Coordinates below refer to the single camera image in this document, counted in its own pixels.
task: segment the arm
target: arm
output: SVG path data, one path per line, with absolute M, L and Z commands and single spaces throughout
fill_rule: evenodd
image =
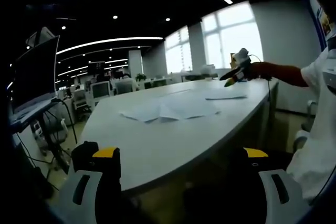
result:
M 275 77 L 290 85 L 308 87 L 302 77 L 301 69 L 294 66 L 277 65 L 268 62 L 253 63 L 246 73 L 249 80 L 262 77 Z

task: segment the hand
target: hand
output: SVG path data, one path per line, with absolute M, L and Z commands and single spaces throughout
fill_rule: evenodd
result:
M 266 62 L 254 62 L 252 63 L 245 71 L 244 75 L 247 78 L 247 80 L 262 78 L 266 80 L 271 80 L 272 77 L 267 73 L 267 66 Z

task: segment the yellow part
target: yellow part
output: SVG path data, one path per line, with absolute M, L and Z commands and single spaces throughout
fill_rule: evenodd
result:
M 113 157 L 113 152 L 115 149 L 117 148 L 110 147 L 110 148 L 99 150 L 96 153 L 94 153 L 92 157 Z
M 248 157 L 268 157 L 268 155 L 261 150 L 251 148 L 244 148 L 244 150 L 247 151 Z

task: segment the white shirt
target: white shirt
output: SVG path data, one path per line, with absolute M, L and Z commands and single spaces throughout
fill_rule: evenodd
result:
M 310 136 L 295 152 L 287 172 L 301 185 L 303 198 L 308 201 L 319 193 L 336 165 L 336 96 L 322 75 L 327 64 L 335 67 L 329 66 L 330 59 L 336 59 L 335 51 L 326 48 L 315 62 L 301 69 L 303 79 L 318 97 L 318 108 Z

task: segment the window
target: window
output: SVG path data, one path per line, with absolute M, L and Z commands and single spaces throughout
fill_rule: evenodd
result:
M 264 60 L 258 26 L 248 2 L 237 4 L 202 18 L 206 63 L 231 68 L 231 54 L 246 48 Z
M 166 38 L 165 54 L 168 73 L 193 69 L 187 27 L 181 28 Z

